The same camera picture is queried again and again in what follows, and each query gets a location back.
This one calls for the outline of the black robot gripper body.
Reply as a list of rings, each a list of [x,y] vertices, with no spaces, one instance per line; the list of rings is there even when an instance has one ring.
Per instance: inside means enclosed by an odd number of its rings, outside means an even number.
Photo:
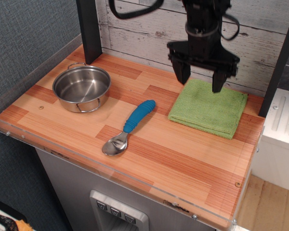
[[[228,77],[236,76],[240,59],[222,46],[220,21],[205,28],[192,27],[186,23],[185,30],[187,40],[167,44],[171,62],[177,60],[211,71],[223,70]]]

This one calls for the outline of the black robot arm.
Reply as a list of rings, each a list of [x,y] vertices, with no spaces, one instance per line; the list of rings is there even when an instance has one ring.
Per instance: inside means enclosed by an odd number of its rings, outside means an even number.
[[[189,79],[191,66],[213,71],[212,91],[218,93],[226,80],[237,74],[240,61],[222,46],[223,18],[233,21],[236,26],[240,26],[239,21],[226,13],[231,8],[228,0],[184,0],[183,5],[187,13],[188,40],[167,44],[173,70],[182,84]]]

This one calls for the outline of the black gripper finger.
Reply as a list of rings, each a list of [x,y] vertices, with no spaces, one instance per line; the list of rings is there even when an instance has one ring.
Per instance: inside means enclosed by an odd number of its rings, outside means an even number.
[[[218,93],[222,90],[224,83],[228,76],[227,72],[223,70],[217,70],[213,73],[212,77],[212,92]]]
[[[177,77],[177,80],[185,84],[191,75],[191,66],[177,60],[172,61],[172,67]]]

